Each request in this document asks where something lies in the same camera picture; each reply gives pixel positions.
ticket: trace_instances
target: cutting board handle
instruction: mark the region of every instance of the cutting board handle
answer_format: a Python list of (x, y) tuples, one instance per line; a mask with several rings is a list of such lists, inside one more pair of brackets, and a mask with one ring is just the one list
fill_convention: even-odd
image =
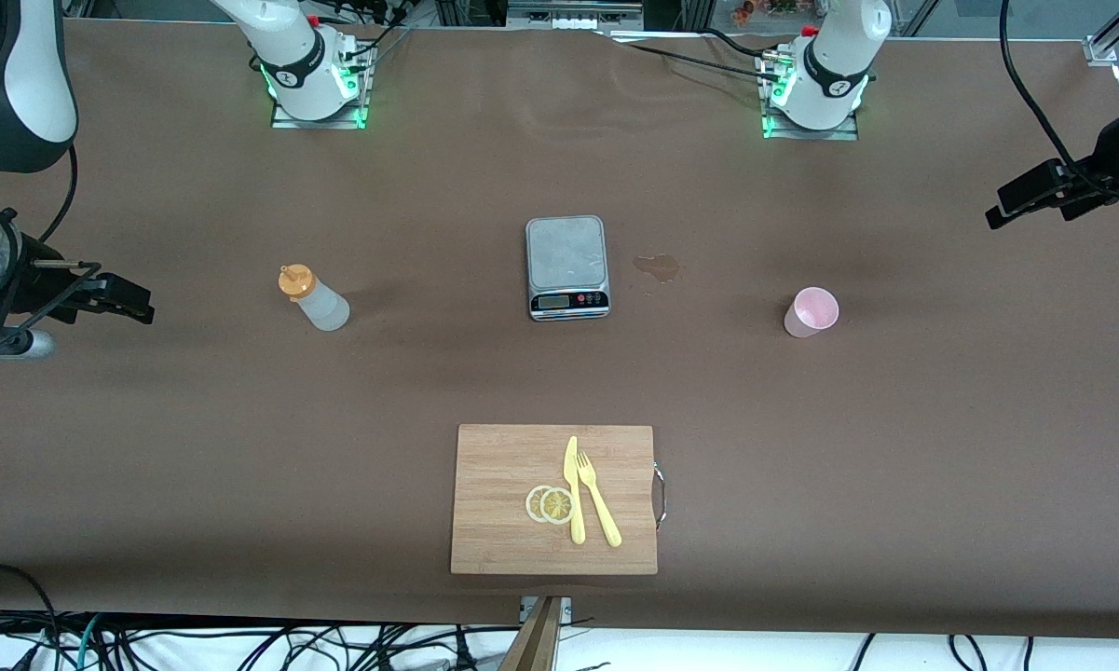
[(658, 497), (662, 505), (660, 512), (655, 516), (655, 532), (658, 533), (658, 530), (662, 528), (662, 521), (666, 519), (666, 478), (662, 478), (658, 462), (655, 462), (655, 479), (658, 480)]

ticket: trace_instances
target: brown paper tablecloth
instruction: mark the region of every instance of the brown paper tablecloth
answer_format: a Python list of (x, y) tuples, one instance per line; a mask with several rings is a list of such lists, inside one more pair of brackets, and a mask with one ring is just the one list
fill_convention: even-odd
[[(986, 228), (1054, 155), (994, 42), (888, 42), (861, 141), (809, 143), (760, 136), (752, 82), (596, 35), (419, 30), (357, 132), (271, 131), (231, 25), (66, 41), (51, 244), (158, 322), (45, 322), (57, 356), (0, 362), (0, 561), (58, 607), (488, 622), (553, 592), (600, 625), (1119, 635), (1119, 205)], [(1110, 73), (1016, 50), (1087, 153)], [(38, 233), (65, 172), (0, 176), (0, 205)], [(524, 226), (576, 214), (613, 314), (534, 323)], [(295, 262), (341, 331), (278, 292)], [(810, 284), (840, 322), (793, 340)], [(653, 425), (658, 576), (451, 576), (461, 423)]]

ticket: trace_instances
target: pink plastic cup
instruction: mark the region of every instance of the pink plastic cup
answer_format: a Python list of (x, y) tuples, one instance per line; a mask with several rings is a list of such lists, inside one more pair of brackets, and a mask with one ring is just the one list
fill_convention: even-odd
[(837, 299), (825, 289), (809, 286), (794, 296), (794, 302), (783, 318), (783, 327), (787, 333), (797, 339), (807, 339), (831, 327), (839, 316), (840, 305), (837, 304)]

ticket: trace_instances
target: metal handle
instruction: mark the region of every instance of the metal handle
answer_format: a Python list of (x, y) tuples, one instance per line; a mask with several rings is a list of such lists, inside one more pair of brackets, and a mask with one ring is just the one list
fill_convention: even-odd
[(662, 497), (662, 510), (658, 513), (658, 518), (655, 521), (655, 532), (662, 527), (662, 521), (666, 519), (666, 478), (662, 478), (662, 472), (658, 469), (658, 462), (655, 462), (655, 478), (658, 479), (658, 488), (660, 488), (660, 493)]

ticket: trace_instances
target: orange bottle cap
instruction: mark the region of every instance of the orange bottle cap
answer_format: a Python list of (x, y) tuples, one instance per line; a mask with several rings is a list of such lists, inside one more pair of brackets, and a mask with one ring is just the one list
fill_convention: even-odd
[(318, 280), (314, 278), (314, 272), (303, 264), (283, 265), (281, 275), (278, 276), (278, 286), (281, 286), (291, 301), (309, 296), (316, 284)]

